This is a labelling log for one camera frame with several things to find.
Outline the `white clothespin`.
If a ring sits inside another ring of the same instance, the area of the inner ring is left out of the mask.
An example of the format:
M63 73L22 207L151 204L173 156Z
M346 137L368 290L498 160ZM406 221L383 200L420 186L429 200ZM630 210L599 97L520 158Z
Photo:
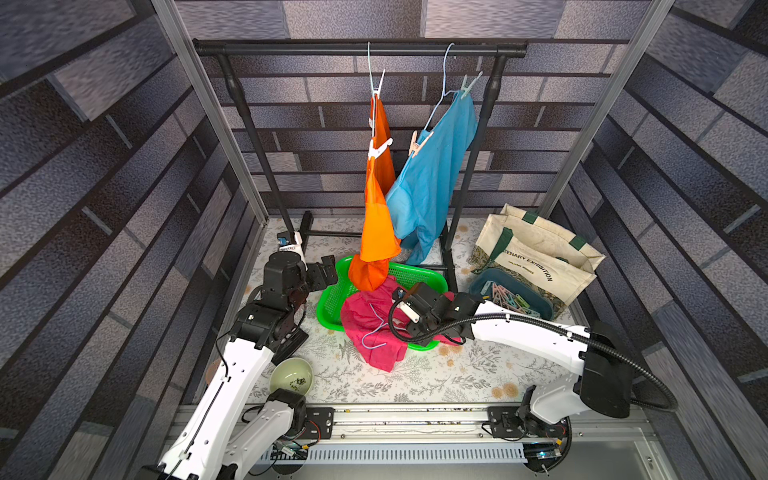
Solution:
M373 98L379 98L383 86L384 75L386 71L383 71L379 77L375 78L373 73L369 73L369 83L371 89L371 96Z
M392 145L393 139L389 138L386 141L384 141L380 146L376 146L376 139L372 138L369 142L369 148L367 152L367 158L369 160L375 160L379 158L381 155L383 155L387 149Z
M461 98L465 99L467 96L470 95L472 89L474 88L475 84L483 77L483 72L480 71L476 76L470 78L468 75L465 75L462 79L462 84L460 87L460 93Z

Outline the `pink garment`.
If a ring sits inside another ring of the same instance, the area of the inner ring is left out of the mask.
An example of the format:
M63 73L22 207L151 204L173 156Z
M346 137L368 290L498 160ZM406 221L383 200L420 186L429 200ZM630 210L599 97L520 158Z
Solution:
M371 367L391 372L405 358L409 345L396 338L388 326L392 294L400 284L393 276L373 291L348 297L340 317L347 337Z

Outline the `beige clothespin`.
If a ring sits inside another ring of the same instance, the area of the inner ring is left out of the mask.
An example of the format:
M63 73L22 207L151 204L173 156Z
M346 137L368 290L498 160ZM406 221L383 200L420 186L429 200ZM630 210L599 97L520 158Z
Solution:
M411 136L410 146L408 149L408 156L413 158L419 154L421 149L426 145L429 139L432 137L432 131L416 131L414 130Z

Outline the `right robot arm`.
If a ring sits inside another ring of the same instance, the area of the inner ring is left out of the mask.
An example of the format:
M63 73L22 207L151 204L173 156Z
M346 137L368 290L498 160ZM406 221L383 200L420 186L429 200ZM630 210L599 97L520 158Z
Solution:
M629 416L632 369L605 332L541 320L476 294L448 298L423 282L410 290L395 289L389 324L398 312L408 319L406 333L394 333L403 342L421 344L438 337L492 342L564 368L564 375L526 390L516 416L530 432L587 411L616 419Z

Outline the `blue t-shirt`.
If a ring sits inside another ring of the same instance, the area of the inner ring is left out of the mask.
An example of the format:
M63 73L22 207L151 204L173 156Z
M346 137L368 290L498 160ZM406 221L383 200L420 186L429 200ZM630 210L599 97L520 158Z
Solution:
M472 97L457 94L419 154L408 158L387 194L395 236L410 251L409 265L428 256L445 226L453 191L474 140L477 114Z

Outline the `light blue wire hanger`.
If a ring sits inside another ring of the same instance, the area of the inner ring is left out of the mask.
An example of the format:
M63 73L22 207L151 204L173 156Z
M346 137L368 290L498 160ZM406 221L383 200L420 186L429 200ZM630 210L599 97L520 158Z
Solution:
M455 42L449 43L443 55L440 98L436 105L432 108L429 118L425 124L424 130L427 132L432 132L436 128L436 126L442 121L442 118L447 114L450 105L453 103L456 95L463 93L462 87L451 90L448 85L448 57L450 56L455 46Z

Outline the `white plastic hanger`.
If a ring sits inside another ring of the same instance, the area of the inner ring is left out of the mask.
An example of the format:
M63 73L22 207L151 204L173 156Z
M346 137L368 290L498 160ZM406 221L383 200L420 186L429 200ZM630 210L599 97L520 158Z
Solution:
M372 59L371 59L371 42L368 42L366 46L366 60L367 60L370 95L371 95L371 110L370 110L370 116L369 116L369 126L371 128L371 138L374 138L376 135L376 112L377 112L376 103L379 98L379 88L374 84L374 75L373 75L373 67L372 67Z

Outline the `orange garment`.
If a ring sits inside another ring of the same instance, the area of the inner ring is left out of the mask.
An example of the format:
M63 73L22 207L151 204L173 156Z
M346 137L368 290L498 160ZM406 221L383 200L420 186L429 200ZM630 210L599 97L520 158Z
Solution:
M391 138L385 108L378 98L376 146ZM360 252L353 257L348 277L360 291L373 291L387 279L389 262L400 254L400 240L395 236L386 195L395 182L390 147L375 160L367 159L364 190L365 218Z

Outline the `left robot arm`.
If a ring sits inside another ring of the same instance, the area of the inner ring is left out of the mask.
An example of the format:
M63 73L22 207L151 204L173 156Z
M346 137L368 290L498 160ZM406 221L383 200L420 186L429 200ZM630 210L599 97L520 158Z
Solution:
M277 352L293 353L305 332L295 315L308 296L338 281L332 255L307 263L291 250L269 256L263 282L238 311L220 350L221 364L181 434L139 479L244 479L282 437L299 433L306 398L291 389L271 393L257 417L236 427L246 401Z

